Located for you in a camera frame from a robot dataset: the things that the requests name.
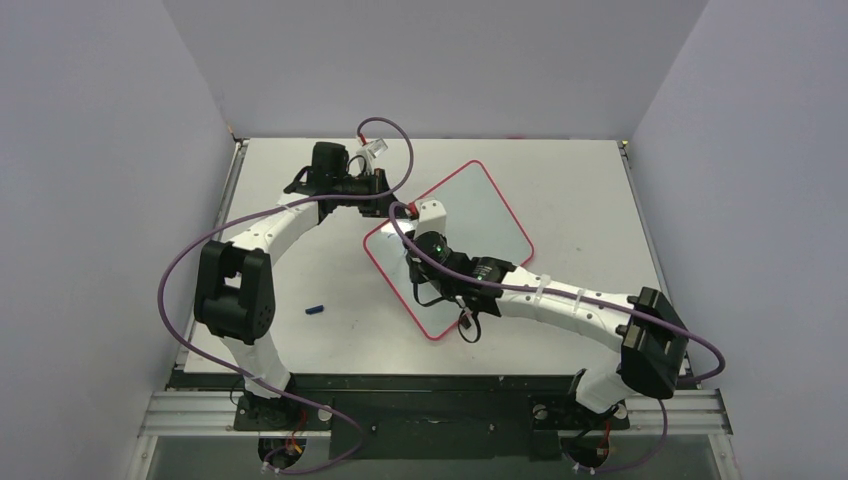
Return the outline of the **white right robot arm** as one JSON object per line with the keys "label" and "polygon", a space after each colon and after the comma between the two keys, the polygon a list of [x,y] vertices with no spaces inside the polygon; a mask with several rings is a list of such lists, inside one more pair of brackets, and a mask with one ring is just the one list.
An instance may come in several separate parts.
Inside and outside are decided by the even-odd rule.
{"label": "white right robot arm", "polygon": [[661,291],[609,294],[555,282],[505,260],[454,251],[437,232],[407,234],[404,247],[413,285],[431,285],[439,301],[458,305],[473,321],[480,314],[532,319],[613,352],[575,375],[563,402],[572,424],[588,427],[632,395],[675,394],[687,329]]}

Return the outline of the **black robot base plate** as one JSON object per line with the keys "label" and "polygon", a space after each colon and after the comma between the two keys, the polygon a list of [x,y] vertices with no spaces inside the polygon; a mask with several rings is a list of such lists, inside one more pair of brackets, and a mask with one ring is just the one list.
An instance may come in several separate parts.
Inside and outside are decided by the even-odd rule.
{"label": "black robot base plate", "polygon": [[572,376],[304,374],[285,398],[264,399],[236,374],[174,372],[167,390],[218,397],[230,433],[255,434],[272,464],[292,465],[319,440],[356,460],[564,457],[596,466],[628,431],[642,397],[596,414]]}

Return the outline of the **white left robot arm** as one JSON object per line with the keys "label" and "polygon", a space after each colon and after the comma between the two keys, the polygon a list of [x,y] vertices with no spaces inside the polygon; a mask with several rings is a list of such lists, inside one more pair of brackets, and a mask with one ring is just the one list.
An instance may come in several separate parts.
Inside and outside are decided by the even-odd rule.
{"label": "white left robot arm", "polygon": [[314,145],[311,162],[284,190],[306,202],[258,220],[226,242],[210,240],[200,254],[194,317],[221,338],[246,390],[263,398],[259,416],[272,429],[291,427],[298,402],[283,393],[292,381],[269,334],[275,317],[273,266],[303,234],[337,207],[354,207],[366,218],[384,218],[395,197],[384,170],[373,165],[387,151],[382,139],[365,142],[351,155],[337,143]]}

